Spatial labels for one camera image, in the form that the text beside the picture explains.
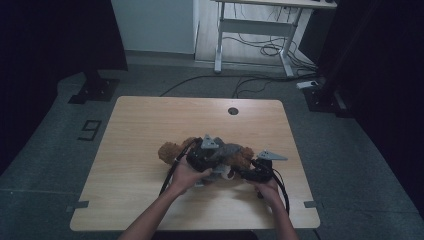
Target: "gray carpet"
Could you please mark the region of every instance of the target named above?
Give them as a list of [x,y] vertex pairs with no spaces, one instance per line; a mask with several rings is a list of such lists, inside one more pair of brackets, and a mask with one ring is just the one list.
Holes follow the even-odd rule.
[[[225,70],[225,75],[251,72]],[[0,179],[0,239],[116,239],[119,232],[73,232],[78,201],[101,137],[119,96],[159,96],[182,80],[213,75],[210,68],[129,65],[129,72],[103,71],[121,80],[111,102],[68,104],[81,74],[62,80],[59,96],[30,141]],[[166,96],[231,98],[238,78],[202,78]],[[354,119],[314,113],[295,85],[269,83],[240,98],[281,100],[318,203],[321,226],[298,230],[301,239],[424,239],[424,222],[376,147]],[[264,81],[244,89],[260,90]],[[94,141],[80,141],[86,120],[101,120]],[[274,239],[274,231],[255,231]]]

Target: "forearm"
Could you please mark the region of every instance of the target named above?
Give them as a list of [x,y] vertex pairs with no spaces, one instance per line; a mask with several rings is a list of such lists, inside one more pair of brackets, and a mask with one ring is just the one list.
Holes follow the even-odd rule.
[[271,206],[275,230],[277,232],[278,240],[298,240],[296,231],[290,221],[289,215],[286,212],[283,202],[277,202]]
[[168,188],[123,232],[119,240],[151,239],[179,195],[178,191]]

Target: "brown plush toy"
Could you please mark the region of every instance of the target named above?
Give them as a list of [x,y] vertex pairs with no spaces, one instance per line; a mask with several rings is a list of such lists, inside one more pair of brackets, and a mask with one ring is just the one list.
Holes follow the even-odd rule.
[[[166,142],[164,143],[158,151],[159,158],[165,163],[172,165],[174,159],[183,151],[184,147],[192,142],[194,137],[187,138],[181,145],[176,143]],[[249,147],[242,147],[238,144],[228,143],[225,144],[220,138],[215,138],[214,142],[219,145],[219,148],[216,152],[210,157],[213,158],[223,158],[224,161],[222,164],[228,167],[237,167],[240,170],[250,169],[250,160],[253,158],[253,150]],[[224,176],[226,179],[231,179],[234,173],[226,173],[227,176]]]

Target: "black curtain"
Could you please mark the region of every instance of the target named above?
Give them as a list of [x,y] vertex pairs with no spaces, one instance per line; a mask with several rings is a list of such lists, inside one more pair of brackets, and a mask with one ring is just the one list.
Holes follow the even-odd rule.
[[424,215],[424,3],[342,0],[320,71]]
[[57,95],[87,70],[127,70],[110,1],[0,1],[0,157],[3,172]]

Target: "standing desk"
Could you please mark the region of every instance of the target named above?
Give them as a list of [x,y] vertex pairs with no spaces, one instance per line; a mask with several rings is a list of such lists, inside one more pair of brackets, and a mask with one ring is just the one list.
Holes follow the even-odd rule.
[[[290,66],[290,59],[288,57],[288,51],[293,41],[294,34],[296,33],[297,25],[299,23],[300,15],[304,8],[311,9],[336,9],[337,4],[335,2],[327,3],[324,0],[312,1],[312,0],[214,0],[220,2],[221,13],[219,17],[218,27],[218,45],[215,53],[215,67],[216,73],[221,72],[222,67],[222,34],[224,32],[230,33],[246,33],[256,35],[269,35],[287,37],[284,48],[280,51],[280,59],[283,63],[284,70],[288,77],[293,77],[293,70]],[[225,3],[241,3],[241,4],[255,4],[255,5],[272,5],[282,7],[296,7],[299,8],[296,17],[291,23],[277,23],[277,22],[266,22],[266,21],[252,21],[244,19],[227,19],[224,16]]]
[[[237,115],[229,113],[238,110]],[[112,112],[80,202],[74,231],[124,230],[158,196],[170,166],[158,158],[165,142],[220,137],[226,143],[267,149],[287,161],[274,161],[290,198],[295,228],[317,228],[313,201],[283,105],[277,100],[120,97]],[[241,179],[189,189],[170,207],[159,230],[246,230],[274,228],[265,202]]]

